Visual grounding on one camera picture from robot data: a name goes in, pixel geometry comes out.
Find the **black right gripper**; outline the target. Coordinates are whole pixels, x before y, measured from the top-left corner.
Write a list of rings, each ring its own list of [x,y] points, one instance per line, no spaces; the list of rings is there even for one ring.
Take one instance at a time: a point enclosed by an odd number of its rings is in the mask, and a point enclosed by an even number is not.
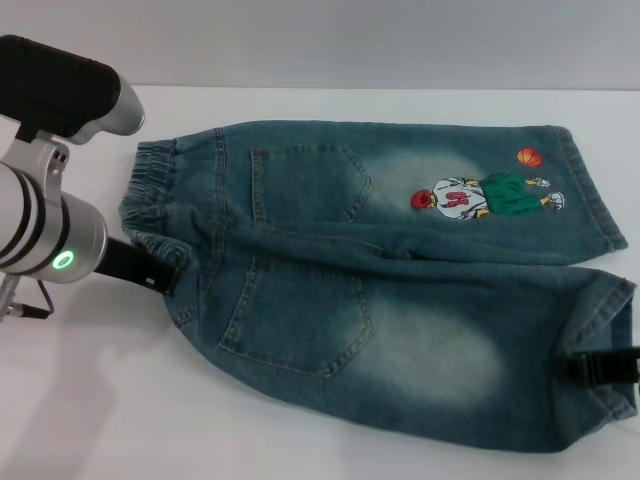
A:
[[[561,358],[559,374],[568,381],[583,387],[639,382],[638,347],[608,352],[579,352]]]

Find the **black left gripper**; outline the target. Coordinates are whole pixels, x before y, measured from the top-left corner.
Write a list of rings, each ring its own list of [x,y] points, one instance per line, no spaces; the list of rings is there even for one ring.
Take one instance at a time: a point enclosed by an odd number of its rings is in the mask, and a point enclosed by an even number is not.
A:
[[[173,296],[182,271],[172,265],[153,264],[142,249],[110,237],[95,273],[147,287]]]

